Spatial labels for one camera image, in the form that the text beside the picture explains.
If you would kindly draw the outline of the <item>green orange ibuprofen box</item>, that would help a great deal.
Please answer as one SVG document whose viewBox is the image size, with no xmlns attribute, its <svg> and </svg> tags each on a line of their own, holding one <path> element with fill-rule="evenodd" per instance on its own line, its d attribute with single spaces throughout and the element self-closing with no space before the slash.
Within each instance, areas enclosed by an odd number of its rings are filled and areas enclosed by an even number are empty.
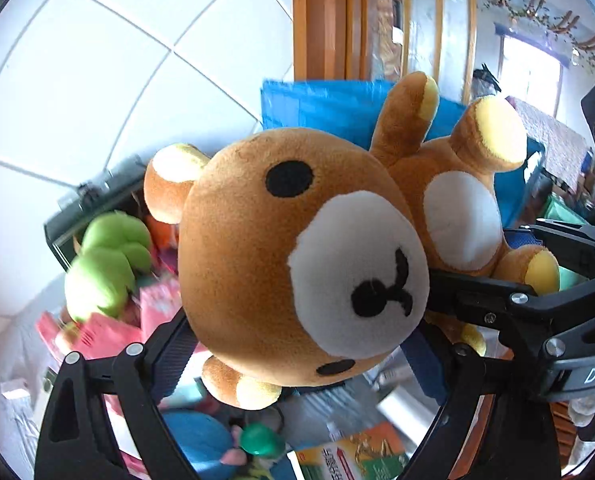
<svg viewBox="0 0 595 480">
<path fill-rule="evenodd" d="M 391 480 L 409 463 L 390 422 L 312 448 L 288 453 L 295 477 L 305 480 Z"/>
</svg>

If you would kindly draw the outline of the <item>brown teddy bear plush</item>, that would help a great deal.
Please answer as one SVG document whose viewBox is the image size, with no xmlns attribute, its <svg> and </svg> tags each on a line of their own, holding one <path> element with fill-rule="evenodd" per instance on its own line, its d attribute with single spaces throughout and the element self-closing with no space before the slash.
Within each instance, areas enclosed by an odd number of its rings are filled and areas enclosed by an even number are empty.
<svg viewBox="0 0 595 480">
<path fill-rule="evenodd" d="M 434 269 L 559 290 L 547 248 L 503 235 L 494 178 L 525 161 L 520 116 L 485 96 L 432 140 L 437 107 L 435 80 L 414 72 L 369 148 L 280 128 L 212 156 L 189 144 L 153 156 L 145 203 L 178 226 L 182 305 L 214 398 L 262 410 L 285 388 L 370 370 L 420 324 Z"/>
</svg>

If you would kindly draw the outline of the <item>blue round plush toy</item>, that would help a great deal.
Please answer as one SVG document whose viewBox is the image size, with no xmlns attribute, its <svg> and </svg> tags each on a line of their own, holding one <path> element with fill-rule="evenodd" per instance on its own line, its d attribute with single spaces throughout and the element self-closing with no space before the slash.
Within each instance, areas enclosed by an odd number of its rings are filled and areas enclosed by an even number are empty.
<svg viewBox="0 0 595 480">
<path fill-rule="evenodd" d="M 220 462 L 234 448 L 229 430 L 212 416 L 188 410 L 162 414 L 171 437 L 202 480 L 231 479 L 236 466 Z"/>
</svg>

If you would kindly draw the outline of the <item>green jar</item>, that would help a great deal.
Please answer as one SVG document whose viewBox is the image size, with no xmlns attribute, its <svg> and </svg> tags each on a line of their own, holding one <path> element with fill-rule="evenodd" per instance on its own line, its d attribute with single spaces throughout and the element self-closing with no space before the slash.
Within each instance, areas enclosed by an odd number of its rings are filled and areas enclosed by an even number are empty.
<svg viewBox="0 0 595 480">
<path fill-rule="evenodd" d="M 276 460 L 285 453 L 285 441 L 272 429 L 254 422 L 240 434 L 240 448 L 247 454 L 268 460 Z"/>
</svg>

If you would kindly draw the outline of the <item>blue plastic crate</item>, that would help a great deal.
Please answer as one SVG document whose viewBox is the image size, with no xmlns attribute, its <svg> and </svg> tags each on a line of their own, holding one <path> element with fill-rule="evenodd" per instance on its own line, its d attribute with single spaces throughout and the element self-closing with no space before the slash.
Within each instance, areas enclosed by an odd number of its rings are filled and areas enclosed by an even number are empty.
<svg viewBox="0 0 595 480">
<path fill-rule="evenodd" d="M 393 82 L 385 80 L 266 80 L 260 90 L 262 128 L 321 130 L 367 150 L 382 105 L 393 87 Z M 495 175 L 495 194 L 506 229 L 519 220 L 545 156 L 544 144 L 529 138 L 523 165 Z"/>
</svg>

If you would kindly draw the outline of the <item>black framed box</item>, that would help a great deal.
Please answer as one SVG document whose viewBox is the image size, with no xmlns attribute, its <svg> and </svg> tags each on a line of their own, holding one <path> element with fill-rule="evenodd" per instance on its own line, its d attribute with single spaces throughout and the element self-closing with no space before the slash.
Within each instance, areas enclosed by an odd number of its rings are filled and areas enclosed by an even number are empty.
<svg viewBox="0 0 595 480">
<path fill-rule="evenodd" d="M 146 163 L 139 156 L 125 159 L 76 188 L 60 203 L 60 211 L 43 226 L 44 239 L 64 271 L 77 256 L 89 223 L 100 214 L 120 210 L 142 218 Z"/>
</svg>

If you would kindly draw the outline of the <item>pink tissue pack upper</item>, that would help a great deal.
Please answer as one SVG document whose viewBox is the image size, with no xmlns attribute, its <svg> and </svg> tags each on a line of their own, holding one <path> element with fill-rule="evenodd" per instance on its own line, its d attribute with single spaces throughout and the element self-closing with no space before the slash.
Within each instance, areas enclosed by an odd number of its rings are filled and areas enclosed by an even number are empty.
<svg viewBox="0 0 595 480">
<path fill-rule="evenodd" d="M 145 342 L 158 329 L 170 322 L 182 308 L 180 284 L 175 276 L 142 287 L 139 297 L 140 327 Z"/>
</svg>

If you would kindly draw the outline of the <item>green plush toy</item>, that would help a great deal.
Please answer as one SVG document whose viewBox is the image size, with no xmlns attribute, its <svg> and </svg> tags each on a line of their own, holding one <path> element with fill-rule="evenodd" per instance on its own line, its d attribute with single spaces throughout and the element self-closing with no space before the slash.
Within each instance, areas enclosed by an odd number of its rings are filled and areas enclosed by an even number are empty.
<svg viewBox="0 0 595 480">
<path fill-rule="evenodd" d="M 136 217 L 115 210 L 94 218 L 65 275 L 70 318 L 84 322 L 95 313 L 119 318 L 137 275 L 151 270 L 152 246 L 148 228 Z"/>
</svg>

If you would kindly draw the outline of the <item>pink tissue pack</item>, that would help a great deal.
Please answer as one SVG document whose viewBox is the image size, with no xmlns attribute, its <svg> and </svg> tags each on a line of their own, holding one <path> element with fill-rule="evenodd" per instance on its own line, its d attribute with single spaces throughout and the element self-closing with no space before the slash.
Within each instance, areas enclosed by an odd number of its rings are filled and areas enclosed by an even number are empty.
<svg viewBox="0 0 595 480">
<path fill-rule="evenodd" d="M 100 313 L 93 313 L 82 323 L 58 324 L 52 314 L 43 312 L 35 328 L 50 355 L 58 362 L 73 351 L 87 360 L 111 358 L 130 344 L 143 341 L 139 327 Z"/>
<path fill-rule="evenodd" d="M 175 276 L 142 287 L 139 297 L 140 327 L 145 342 L 158 329 L 170 322 L 182 308 L 180 284 Z"/>
</svg>

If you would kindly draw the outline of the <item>pink tissue pack left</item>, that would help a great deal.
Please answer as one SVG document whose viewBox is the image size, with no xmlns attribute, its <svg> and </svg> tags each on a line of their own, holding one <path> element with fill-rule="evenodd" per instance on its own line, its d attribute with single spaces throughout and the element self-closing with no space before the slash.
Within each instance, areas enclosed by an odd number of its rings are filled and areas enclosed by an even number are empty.
<svg viewBox="0 0 595 480">
<path fill-rule="evenodd" d="M 35 328 L 50 355 L 58 362 L 73 351 L 87 360 L 111 358 L 130 344 L 143 341 L 139 327 L 100 313 L 93 313 L 82 323 L 58 324 L 52 314 L 43 312 Z"/>
</svg>

